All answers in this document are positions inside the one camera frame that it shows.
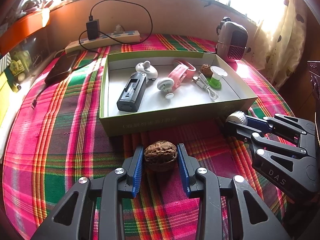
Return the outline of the white green cable spool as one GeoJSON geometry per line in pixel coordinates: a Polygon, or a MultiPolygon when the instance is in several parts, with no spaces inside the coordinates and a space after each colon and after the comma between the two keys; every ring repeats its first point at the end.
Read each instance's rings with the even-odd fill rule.
{"type": "Polygon", "coordinates": [[[215,89],[221,89],[221,81],[220,80],[223,77],[228,76],[227,72],[218,66],[211,66],[210,70],[212,72],[212,76],[210,78],[207,78],[207,81],[208,81],[210,87],[215,88],[215,89]]]}

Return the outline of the brown walnut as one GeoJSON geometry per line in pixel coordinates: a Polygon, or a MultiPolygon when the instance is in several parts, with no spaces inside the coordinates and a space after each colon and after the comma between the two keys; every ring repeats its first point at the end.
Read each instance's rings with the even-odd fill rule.
{"type": "Polygon", "coordinates": [[[177,147],[165,140],[154,142],[144,150],[144,163],[153,172],[165,172],[177,163],[177,147]]]}

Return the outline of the pink plastic clip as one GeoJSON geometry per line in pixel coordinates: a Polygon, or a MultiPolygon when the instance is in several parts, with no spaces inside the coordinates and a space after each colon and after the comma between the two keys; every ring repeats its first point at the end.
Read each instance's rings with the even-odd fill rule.
{"type": "Polygon", "coordinates": [[[174,88],[178,88],[181,85],[182,81],[186,77],[187,70],[188,68],[186,65],[179,64],[170,72],[170,74],[168,75],[168,78],[171,78],[173,80],[174,88]]]}

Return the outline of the white mushroom-shaped gadget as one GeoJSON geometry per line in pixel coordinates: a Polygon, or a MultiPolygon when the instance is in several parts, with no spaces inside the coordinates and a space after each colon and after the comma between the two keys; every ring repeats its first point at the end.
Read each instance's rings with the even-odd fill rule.
{"type": "Polygon", "coordinates": [[[172,78],[169,77],[163,78],[157,83],[158,90],[160,90],[164,97],[168,100],[174,97],[174,94],[172,92],[173,86],[174,81],[172,78]]]}

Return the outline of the black electric shaver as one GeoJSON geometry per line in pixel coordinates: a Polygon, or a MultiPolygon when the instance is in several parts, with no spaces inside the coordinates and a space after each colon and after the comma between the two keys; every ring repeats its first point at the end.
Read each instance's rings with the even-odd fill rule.
{"type": "Polygon", "coordinates": [[[125,85],[118,101],[117,107],[123,112],[137,112],[148,83],[148,76],[143,72],[134,72],[125,85]]]}

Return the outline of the small white lidded jar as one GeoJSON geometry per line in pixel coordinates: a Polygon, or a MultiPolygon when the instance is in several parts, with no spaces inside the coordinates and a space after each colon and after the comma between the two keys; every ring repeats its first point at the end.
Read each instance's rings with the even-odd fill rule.
{"type": "Polygon", "coordinates": [[[248,124],[247,115],[242,111],[236,111],[236,112],[233,112],[232,114],[230,114],[226,118],[226,122],[229,122],[229,121],[234,122],[236,124],[242,124],[242,125],[248,124]]]}

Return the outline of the green grey cardboard box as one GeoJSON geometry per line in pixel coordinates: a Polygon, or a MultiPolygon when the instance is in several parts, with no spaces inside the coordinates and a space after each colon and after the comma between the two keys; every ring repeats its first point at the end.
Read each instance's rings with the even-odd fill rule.
{"type": "Polygon", "coordinates": [[[214,53],[113,54],[103,71],[99,119],[112,137],[246,111],[256,99],[214,53]]]}

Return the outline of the cream dotted curtain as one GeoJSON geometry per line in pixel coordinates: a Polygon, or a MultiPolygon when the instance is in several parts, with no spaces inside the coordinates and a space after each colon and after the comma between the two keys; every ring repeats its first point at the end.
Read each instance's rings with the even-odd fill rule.
{"type": "Polygon", "coordinates": [[[303,0],[261,0],[258,11],[262,20],[245,60],[279,90],[302,58],[308,7],[303,0]]]}

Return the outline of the plaid pink green blanket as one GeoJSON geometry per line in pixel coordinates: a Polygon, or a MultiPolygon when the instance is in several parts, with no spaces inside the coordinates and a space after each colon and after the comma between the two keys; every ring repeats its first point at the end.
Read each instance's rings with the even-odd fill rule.
{"type": "MultiPolygon", "coordinates": [[[[138,46],[108,46],[95,61],[47,88],[35,109],[31,102],[44,85],[42,72],[25,98],[10,131],[1,172],[1,204],[13,227],[30,239],[55,204],[82,176],[104,177],[133,155],[137,145],[158,140],[185,144],[202,166],[223,177],[242,175],[282,221],[286,196],[251,167],[248,145],[220,131],[222,120],[108,138],[99,120],[100,87],[108,54],[148,50],[213,52],[215,42],[156,34],[138,46]]],[[[292,115],[284,99],[252,66],[240,63],[239,76],[257,94],[249,115],[292,115]]],[[[138,196],[124,199],[126,239],[195,239],[199,201],[183,192],[179,172],[145,173],[138,196]]]]}

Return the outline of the walnut in box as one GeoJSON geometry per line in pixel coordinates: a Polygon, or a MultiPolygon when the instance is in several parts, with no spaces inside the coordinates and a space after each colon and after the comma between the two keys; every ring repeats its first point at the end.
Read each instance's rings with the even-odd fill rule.
{"type": "Polygon", "coordinates": [[[203,64],[200,68],[200,72],[205,76],[205,77],[211,77],[213,72],[211,71],[211,65],[210,64],[203,64]]]}

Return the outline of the white round gadget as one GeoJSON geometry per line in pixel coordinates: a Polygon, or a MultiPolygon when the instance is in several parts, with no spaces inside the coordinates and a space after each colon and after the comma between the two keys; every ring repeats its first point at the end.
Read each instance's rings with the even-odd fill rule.
{"type": "Polygon", "coordinates": [[[150,61],[137,64],[136,71],[145,73],[149,80],[156,80],[158,77],[157,69],[151,65],[150,61]]]}

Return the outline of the yellow box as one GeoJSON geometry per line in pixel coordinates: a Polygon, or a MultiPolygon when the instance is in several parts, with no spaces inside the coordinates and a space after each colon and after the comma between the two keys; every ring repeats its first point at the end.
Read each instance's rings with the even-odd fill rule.
{"type": "Polygon", "coordinates": [[[0,90],[0,125],[1,125],[10,105],[9,96],[11,92],[11,88],[8,84],[8,80],[5,72],[1,74],[0,87],[1,87],[1,90],[0,90]]]}

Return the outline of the black power bank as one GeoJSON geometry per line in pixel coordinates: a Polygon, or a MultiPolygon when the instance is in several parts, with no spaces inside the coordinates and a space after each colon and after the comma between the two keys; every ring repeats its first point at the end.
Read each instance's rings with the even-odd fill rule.
{"type": "Polygon", "coordinates": [[[45,84],[51,86],[66,79],[72,73],[80,52],[80,50],[76,50],[62,55],[45,78],[45,84]]]}

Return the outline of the beige power strip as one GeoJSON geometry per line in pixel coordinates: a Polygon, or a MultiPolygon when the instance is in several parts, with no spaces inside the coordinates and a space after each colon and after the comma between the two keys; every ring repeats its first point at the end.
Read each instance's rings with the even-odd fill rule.
{"type": "MultiPolygon", "coordinates": [[[[112,38],[124,42],[124,43],[135,43],[140,41],[140,33],[139,31],[125,31],[121,34],[108,34],[112,38]]],[[[71,42],[66,48],[65,52],[70,53],[76,50],[83,50],[82,46],[84,46],[87,49],[96,49],[99,47],[105,47],[105,46],[111,46],[114,44],[119,44],[119,42],[114,41],[113,39],[110,39],[109,37],[105,35],[100,35],[99,38],[96,38],[95,40],[89,40],[88,38],[82,38],[80,41],[74,41],[71,42]]]]}

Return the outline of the orange shelf tray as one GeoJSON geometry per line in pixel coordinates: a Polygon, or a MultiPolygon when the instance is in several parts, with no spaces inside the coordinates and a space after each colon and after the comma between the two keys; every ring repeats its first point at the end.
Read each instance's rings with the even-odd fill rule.
{"type": "Polygon", "coordinates": [[[50,18],[50,9],[44,8],[35,11],[16,21],[2,36],[1,36],[1,55],[5,55],[12,48],[18,45],[25,38],[44,28],[50,18]]]}

